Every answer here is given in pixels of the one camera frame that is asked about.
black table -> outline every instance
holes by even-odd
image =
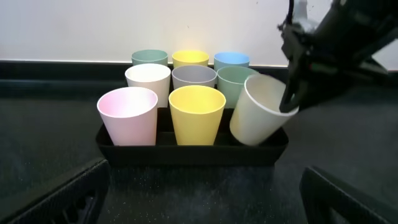
[[[102,156],[96,101],[124,83],[76,84],[0,90],[0,199]],[[356,88],[284,128],[275,167],[113,169],[98,223],[306,223],[299,182],[310,165],[398,208],[398,90]]]

plastic cup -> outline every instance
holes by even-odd
[[[184,65],[207,66],[209,55],[199,50],[180,50],[173,54],[173,66],[178,68]]]
[[[125,87],[103,95],[97,109],[115,146],[154,146],[156,104],[152,90]]]
[[[214,55],[214,70],[218,71],[224,67],[239,66],[248,67],[249,56],[238,52],[220,52]]]
[[[159,99],[158,107],[169,104],[171,70],[165,65],[147,63],[136,65],[126,70],[125,76],[129,86],[144,87],[154,91]]]
[[[131,55],[132,65],[156,63],[167,66],[168,56],[163,50],[140,50]]]
[[[260,144],[299,111],[279,111],[285,88],[285,84],[268,75],[251,75],[245,81],[229,124],[239,142],[249,146]]]
[[[178,145],[213,145],[223,115],[224,95],[208,86],[184,86],[170,96]]]
[[[235,108],[244,87],[244,81],[252,74],[258,74],[258,72],[251,68],[235,66],[224,67],[217,71],[217,89],[226,98],[225,108]]]
[[[186,65],[172,71],[174,90],[187,85],[203,85],[214,88],[217,73],[205,66]]]

gray cup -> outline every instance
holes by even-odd
[[[214,88],[217,73],[205,66],[186,65],[172,71],[174,90],[189,85],[202,85]]]
[[[132,65],[156,63],[167,66],[168,55],[163,50],[140,50],[131,55]]]

wall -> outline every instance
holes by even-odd
[[[1,0],[0,60],[129,62],[141,49],[248,54],[286,65],[276,29],[288,0]],[[320,20],[329,0],[309,0]],[[398,68],[398,44],[377,55]]]

black tray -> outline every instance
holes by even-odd
[[[178,146],[170,108],[159,108],[156,146],[114,146],[104,125],[96,142],[113,167],[136,165],[273,166],[289,139],[280,128],[259,146],[245,146],[229,131],[233,109],[225,109],[214,146]]]

